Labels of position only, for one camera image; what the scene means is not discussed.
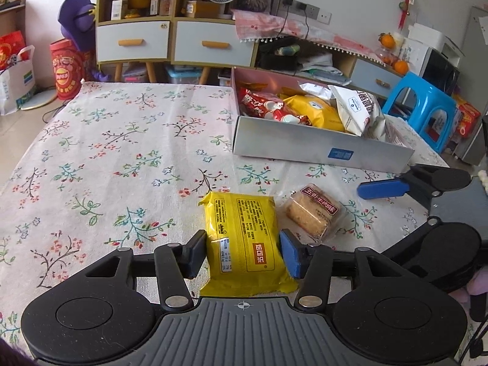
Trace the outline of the right hand purple glove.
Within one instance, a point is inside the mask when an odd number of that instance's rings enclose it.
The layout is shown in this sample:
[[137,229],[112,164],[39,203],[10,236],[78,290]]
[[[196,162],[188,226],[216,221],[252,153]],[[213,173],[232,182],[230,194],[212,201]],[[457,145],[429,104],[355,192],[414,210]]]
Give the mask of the right hand purple glove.
[[475,273],[468,284],[454,292],[450,296],[461,304],[467,304],[471,296],[479,296],[488,293],[488,267],[485,266]]

